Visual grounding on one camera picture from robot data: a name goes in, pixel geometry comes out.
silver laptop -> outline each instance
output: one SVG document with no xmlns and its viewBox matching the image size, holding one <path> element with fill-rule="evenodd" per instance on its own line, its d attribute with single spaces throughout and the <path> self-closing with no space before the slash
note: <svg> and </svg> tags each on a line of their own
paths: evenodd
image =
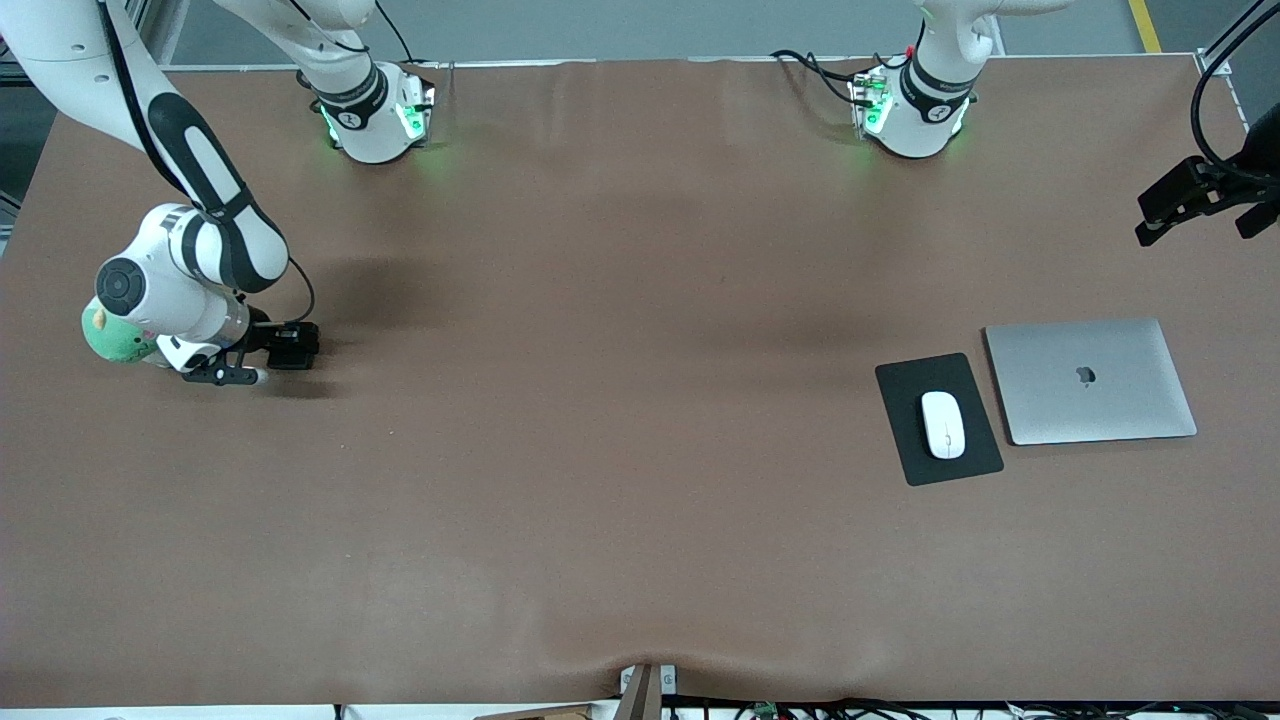
<svg viewBox="0 0 1280 720">
<path fill-rule="evenodd" d="M 986 332 L 1014 445 L 1196 434 L 1155 318 Z"/>
</svg>

black mouse pad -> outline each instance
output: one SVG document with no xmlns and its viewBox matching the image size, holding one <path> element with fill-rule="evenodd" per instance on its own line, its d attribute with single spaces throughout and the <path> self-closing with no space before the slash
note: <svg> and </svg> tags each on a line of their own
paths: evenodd
<svg viewBox="0 0 1280 720">
<path fill-rule="evenodd" d="M 974 382 L 969 359 L 963 352 L 881 365 L 876 368 L 876 379 L 881 386 L 881 397 L 884 398 L 884 411 L 893 428 L 908 484 L 927 486 L 1005 469 L 996 434 L 987 419 L 987 409 L 978 393 L 978 383 Z M 938 460 L 929 454 L 929 445 L 924 439 L 920 396 L 934 389 L 950 392 L 960 405 L 965 451 L 955 460 Z"/>
</svg>

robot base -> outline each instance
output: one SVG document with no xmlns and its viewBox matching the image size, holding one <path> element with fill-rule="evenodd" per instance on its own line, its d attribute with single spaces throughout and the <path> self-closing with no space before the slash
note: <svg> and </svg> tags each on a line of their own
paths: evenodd
<svg viewBox="0 0 1280 720">
<path fill-rule="evenodd" d="M 892 58 L 891 65 L 904 61 Z M 941 123 L 927 123 L 919 110 L 906 102 L 893 88 L 899 87 L 902 68 L 879 65 L 859 73 L 849 82 L 850 97 L 865 100 L 869 108 L 854 105 L 854 127 L 860 138 L 876 140 L 886 150 L 902 158 L 919 159 L 937 155 L 946 147 L 964 122 L 970 100 L 965 100 L 951 118 Z"/>
<path fill-rule="evenodd" d="M 376 63 L 376 67 L 387 76 L 390 92 L 366 128 L 343 127 L 324 106 L 320 108 L 333 146 L 366 164 L 389 163 L 411 147 L 426 145 L 435 108 L 434 85 L 390 63 Z"/>
</svg>

computer mouse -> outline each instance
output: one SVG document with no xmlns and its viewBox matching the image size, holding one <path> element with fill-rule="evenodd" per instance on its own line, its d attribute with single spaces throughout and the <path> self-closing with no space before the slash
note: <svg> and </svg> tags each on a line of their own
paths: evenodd
<svg viewBox="0 0 1280 720">
<path fill-rule="evenodd" d="M 955 460 L 964 455 L 964 420 L 960 404 L 950 392 L 932 391 L 920 396 L 924 415 L 924 438 L 929 454 L 938 460 Z"/>
</svg>

black strap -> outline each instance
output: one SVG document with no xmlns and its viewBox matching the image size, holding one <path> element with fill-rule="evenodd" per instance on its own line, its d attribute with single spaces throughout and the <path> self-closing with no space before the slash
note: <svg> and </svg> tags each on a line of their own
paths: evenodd
<svg viewBox="0 0 1280 720">
<path fill-rule="evenodd" d="M 387 102 L 388 83 L 378 65 L 369 70 L 369 77 L 358 87 L 348 92 L 329 94 L 312 90 L 329 118 L 347 129 L 365 129 L 369 118 Z"/>
<path fill-rule="evenodd" d="M 196 256 L 196 240 L 200 238 L 200 228 L 205 227 L 205 219 L 196 215 L 187 223 L 187 229 L 182 232 L 182 264 L 196 279 L 209 281 L 205 272 L 200 269 L 200 259 Z"/>
<path fill-rule="evenodd" d="M 964 95 L 957 95 L 947 100 L 934 97 L 915 85 L 914 76 L 919 76 L 920 81 L 936 92 L 963 92 Z M 920 113 L 920 119 L 929 124 L 938 124 L 947 122 L 965 104 L 969 99 L 969 94 L 965 91 L 970 90 L 977 81 L 978 78 L 973 78 L 969 82 L 941 81 L 920 69 L 920 64 L 913 55 L 908 67 L 902 68 L 900 85 L 902 87 L 902 99 Z"/>
<path fill-rule="evenodd" d="M 106 45 L 111 51 L 111 64 L 115 65 L 115 74 L 120 78 L 124 106 L 129 110 L 129 119 L 133 120 L 133 131 L 138 133 L 142 151 L 147 154 L 160 177 L 186 196 L 187 190 L 182 187 L 173 170 L 164 163 L 164 158 L 160 156 L 160 151 L 156 150 L 155 142 L 151 140 L 151 131 L 142 119 L 142 108 L 138 106 L 138 94 L 133 88 L 133 77 L 129 74 L 129 65 L 124 60 L 124 49 L 120 46 L 120 36 L 115 33 L 115 22 L 111 20 L 111 10 L 106 6 L 106 0 L 97 0 L 97 12 L 102 19 L 102 32 L 106 35 Z"/>
<path fill-rule="evenodd" d="M 253 204 L 253 193 L 248 188 L 241 190 L 221 205 L 204 205 L 195 202 L 196 208 L 202 210 L 215 224 L 229 223 L 236 219 L 237 215 L 244 211 L 246 208 Z"/>
</svg>

